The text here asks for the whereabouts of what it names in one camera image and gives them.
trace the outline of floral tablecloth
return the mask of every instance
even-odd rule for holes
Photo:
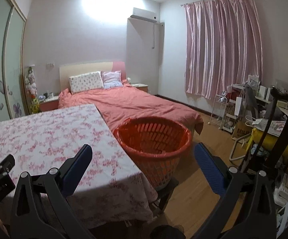
[[[157,193],[116,141],[94,104],[43,112],[0,122],[0,162],[15,158],[10,176],[45,174],[60,167],[89,144],[93,159],[75,193],[67,200],[87,228],[109,221],[150,220],[148,203]],[[0,218],[9,224],[14,191],[0,203]],[[56,218],[46,196],[47,215]]]

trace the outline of metal screw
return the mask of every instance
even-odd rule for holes
[[[25,177],[27,177],[27,175],[28,175],[27,172],[22,172],[22,173],[21,173],[21,178],[25,178]]]
[[[56,168],[52,168],[50,171],[49,171],[50,174],[56,174],[57,173],[57,169]]]
[[[259,171],[259,175],[266,177],[267,173],[265,171],[261,170],[261,171]]]
[[[229,167],[228,170],[229,170],[231,173],[237,173],[237,172],[238,172],[237,168],[234,167],[234,166]]]

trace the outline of red plastic basket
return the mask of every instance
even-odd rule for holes
[[[191,151],[191,132],[161,117],[128,119],[114,136],[156,190],[168,184],[180,157]]]

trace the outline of purple flower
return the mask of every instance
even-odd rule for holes
[[[4,86],[2,81],[0,81],[0,92],[4,94]]]
[[[18,118],[18,117],[21,116],[22,111],[21,111],[21,109],[20,109],[20,104],[19,104],[19,103],[17,103],[17,105],[13,104],[13,110],[14,110],[14,112],[15,112],[15,114],[14,114],[14,117],[15,117],[15,118]]]

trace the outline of basket rim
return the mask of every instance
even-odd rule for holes
[[[125,126],[126,123],[129,123],[132,120],[139,120],[139,119],[164,119],[167,121],[172,121],[176,124],[178,124],[179,126],[181,126],[184,129],[184,136],[188,136],[188,140],[186,141],[186,143],[178,150],[176,151],[172,151],[172,152],[167,152],[167,153],[163,153],[163,154],[150,154],[150,153],[146,153],[146,152],[140,152],[138,150],[135,150],[134,148],[129,147],[127,144],[125,144],[119,134],[119,128],[121,128],[122,126]],[[170,158],[175,158],[180,156],[182,153],[184,153],[188,147],[190,146],[191,142],[192,142],[192,135],[191,135],[191,131],[185,127],[182,123],[175,121],[175,120],[170,120],[164,117],[156,117],[156,116],[152,116],[152,117],[140,117],[140,118],[136,118],[136,119],[127,119],[125,122],[123,122],[122,124],[120,124],[115,130],[114,130],[114,135],[116,136],[117,141],[119,142],[119,144],[121,145],[121,147],[124,149],[126,148],[127,151],[132,153],[131,157],[136,157],[136,158],[146,158],[146,159],[150,159],[150,160],[166,160],[166,159],[170,159]]]

